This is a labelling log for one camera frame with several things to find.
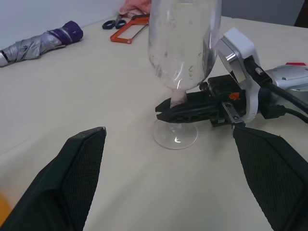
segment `black cable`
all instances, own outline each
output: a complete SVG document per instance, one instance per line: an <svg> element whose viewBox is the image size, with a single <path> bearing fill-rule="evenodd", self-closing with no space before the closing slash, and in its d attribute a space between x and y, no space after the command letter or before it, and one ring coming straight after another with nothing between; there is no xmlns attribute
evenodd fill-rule
<svg viewBox="0 0 308 231"><path fill-rule="evenodd" d="M308 104L295 97L294 95L290 94L289 92L274 85L269 75L259 65L256 64L252 57L245 59L244 65L249 75L255 82L257 82L257 84L260 85L260 87L267 88L276 95L293 103L296 107L308 114Z"/></svg>
<svg viewBox="0 0 308 231"><path fill-rule="evenodd" d="M298 107L303 112L308 114L308 104L305 103L304 101L300 100L299 98L295 97L294 95L292 95L289 92L277 87L276 85L274 85L272 83L267 83L263 87L267 88L268 90L275 93L276 95L284 98L285 100L293 103L296 107Z"/></svg>
<svg viewBox="0 0 308 231"><path fill-rule="evenodd" d="M308 117L304 116L303 114L301 114L301 113L299 113L299 112L297 112L293 109L290 109L290 108L286 108L285 112L288 113L288 114L296 116L297 118L303 120L306 124L308 124Z"/></svg>

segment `scissor handle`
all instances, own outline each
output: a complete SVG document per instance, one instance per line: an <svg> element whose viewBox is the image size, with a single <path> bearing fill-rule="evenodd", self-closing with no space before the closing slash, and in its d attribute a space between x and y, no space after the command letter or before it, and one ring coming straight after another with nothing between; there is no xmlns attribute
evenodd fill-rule
<svg viewBox="0 0 308 231"><path fill-rule="evenodd" d="M121 19L121 20L119 20L119 21L117 21L116 23L115 23L115 28L116 29L120 29L120 28L122 28L124 25L126 24L126 21L124 20L124 19Z"/></svg>
<svg viewBox="0 0 308 231"><path fill-rule="evenodd" d="M109 20L105 22L102 27L104 30L111 30L112 28L114 28L115 25L116 25L115 20Z"/></svg>

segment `black robotic claw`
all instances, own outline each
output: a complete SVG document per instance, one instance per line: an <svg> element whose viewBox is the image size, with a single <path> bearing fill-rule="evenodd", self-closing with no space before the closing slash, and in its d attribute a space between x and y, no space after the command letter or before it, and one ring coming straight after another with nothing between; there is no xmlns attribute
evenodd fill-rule
<svg viewBox="0 0 308 231"><path fill-rule="evenodd" d="M187 94L187 102L170 108L170 100L163 101L155 108L157 119L168 123L194 123L210 120L214 127L230 124L222 102L231 102L245 114L246 98L231 75L212 77L200 85L199 92Z"/></svg>
<svg viewBox="0 0 308 231"><path fill-rule="evenodd" d="M155 108L157 119L168 123L193 123L202 120L223 118L219 102L208 92L200 91L187 94L187 102L170 108L170 100L163 101Z"/></svg>

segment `pink object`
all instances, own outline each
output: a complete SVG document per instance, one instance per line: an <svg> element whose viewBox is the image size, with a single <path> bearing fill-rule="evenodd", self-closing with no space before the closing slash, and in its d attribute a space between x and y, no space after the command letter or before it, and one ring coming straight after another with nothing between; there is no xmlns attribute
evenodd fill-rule
<svg viewBox="0 0 308 231"><path fill-rule="evenodd" d="M124 6L121 7L119 13L132 18L135 15L150 13L151 0L125 0Z"/></svg>

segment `orange logo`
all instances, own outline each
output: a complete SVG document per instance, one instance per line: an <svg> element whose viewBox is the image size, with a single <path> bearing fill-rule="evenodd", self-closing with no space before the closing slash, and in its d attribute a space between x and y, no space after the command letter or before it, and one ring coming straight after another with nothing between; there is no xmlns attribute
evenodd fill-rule
<svg viewBox="0 0 308 231"><path fill-rule="evenodd" d="M234 100L234 101L239 100L240 99L240 93L239 92L231 93L229 95L229 99Z"/></svg>

